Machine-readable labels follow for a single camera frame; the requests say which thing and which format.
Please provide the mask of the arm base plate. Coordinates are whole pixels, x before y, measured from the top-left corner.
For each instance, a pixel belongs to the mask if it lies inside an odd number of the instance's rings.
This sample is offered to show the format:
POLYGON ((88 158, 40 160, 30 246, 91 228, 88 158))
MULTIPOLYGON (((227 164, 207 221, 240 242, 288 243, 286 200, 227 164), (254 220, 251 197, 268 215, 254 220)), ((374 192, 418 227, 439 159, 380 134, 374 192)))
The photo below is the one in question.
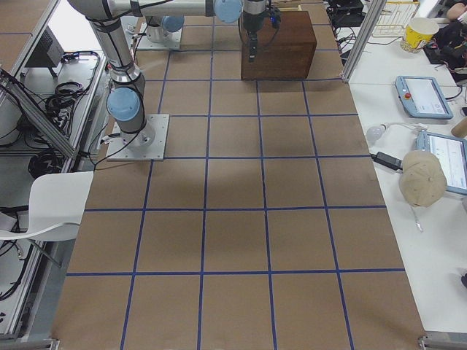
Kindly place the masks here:
POLYGON ((109 140, 106 157, 109 161, 162 161, 168 129, 168 114, 147 114, 146 126, 137 136, 121 133, 114 122, 112 132, 118 136, 109 140))
POLYGON ((163 26, 150 26, 143 22, 141 24, 140 32, 144 34, 138 40, 139 50, 179 50, 182 38, 182 29, 178 31, 167 31, 163 26))

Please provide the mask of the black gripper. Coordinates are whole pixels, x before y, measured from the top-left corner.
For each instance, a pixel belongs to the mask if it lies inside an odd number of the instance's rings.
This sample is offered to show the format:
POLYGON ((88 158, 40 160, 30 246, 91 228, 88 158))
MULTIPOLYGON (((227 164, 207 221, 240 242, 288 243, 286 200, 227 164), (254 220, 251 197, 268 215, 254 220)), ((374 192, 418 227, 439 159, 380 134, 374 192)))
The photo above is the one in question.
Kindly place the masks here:
POLYGON ((257 55, 257 32, 261 29, 261 16, 246 11, 242 13, 243 29, 247 32, 248 61, 254 61, 257 55))

